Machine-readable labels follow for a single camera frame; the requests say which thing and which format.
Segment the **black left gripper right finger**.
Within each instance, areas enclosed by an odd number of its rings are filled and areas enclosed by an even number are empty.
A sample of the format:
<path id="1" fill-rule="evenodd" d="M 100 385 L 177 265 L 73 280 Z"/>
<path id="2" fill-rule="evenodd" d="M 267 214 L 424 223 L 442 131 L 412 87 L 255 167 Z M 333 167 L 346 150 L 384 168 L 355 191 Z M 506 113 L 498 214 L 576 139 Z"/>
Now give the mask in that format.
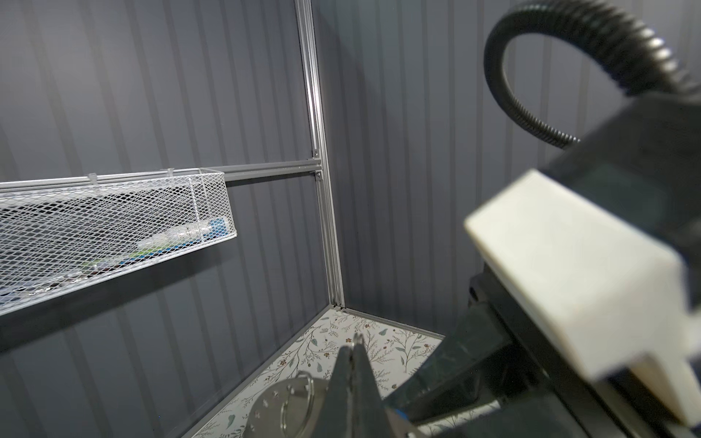
<path id="1" fill-rule="evenodd" d="M 353 336 L 350 375 L 351 437 L 394 437 L 361 333 Z"/>

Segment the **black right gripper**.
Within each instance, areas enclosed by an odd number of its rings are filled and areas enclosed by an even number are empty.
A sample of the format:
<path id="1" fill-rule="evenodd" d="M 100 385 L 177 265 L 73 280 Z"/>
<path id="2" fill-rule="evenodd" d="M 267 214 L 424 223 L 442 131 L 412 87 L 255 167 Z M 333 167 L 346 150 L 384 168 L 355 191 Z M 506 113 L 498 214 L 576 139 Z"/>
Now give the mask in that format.
<path id="1" fill-rule="evenodd" d="M 472 277 L 454 329 L 386 397 L 424 425 L 498 403 L 445 437 L 697 437 L 629 370 L 586 383 L 509 295 L 490 268 Z"/>

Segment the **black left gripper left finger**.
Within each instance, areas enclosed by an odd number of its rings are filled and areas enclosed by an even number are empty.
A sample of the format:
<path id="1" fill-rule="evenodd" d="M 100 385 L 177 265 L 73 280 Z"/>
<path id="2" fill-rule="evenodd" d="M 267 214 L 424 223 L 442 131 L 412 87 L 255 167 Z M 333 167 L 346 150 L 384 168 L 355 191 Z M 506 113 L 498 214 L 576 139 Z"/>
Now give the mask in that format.
<path id="1" fill-rule="evenodd" d="M 351 437 L 352 349 L 342 347 L 335 362 L 312 437 Z"/>

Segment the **perforated metal ring plate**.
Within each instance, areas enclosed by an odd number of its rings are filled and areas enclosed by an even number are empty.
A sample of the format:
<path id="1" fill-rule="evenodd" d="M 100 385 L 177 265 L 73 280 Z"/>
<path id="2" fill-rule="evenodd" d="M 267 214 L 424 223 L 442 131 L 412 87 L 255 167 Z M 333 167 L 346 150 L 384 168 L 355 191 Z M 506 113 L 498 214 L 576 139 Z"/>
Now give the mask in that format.
<path id="1" fill-rule="evenodd" d="M 361 426 L 345 410 L 325 410 L 330 382 L 308 372 L 274 383 L 251 407 L 244 437 L 424 437 L 420 429 L 398 412 L 387 409 L 378 426 Z"/>

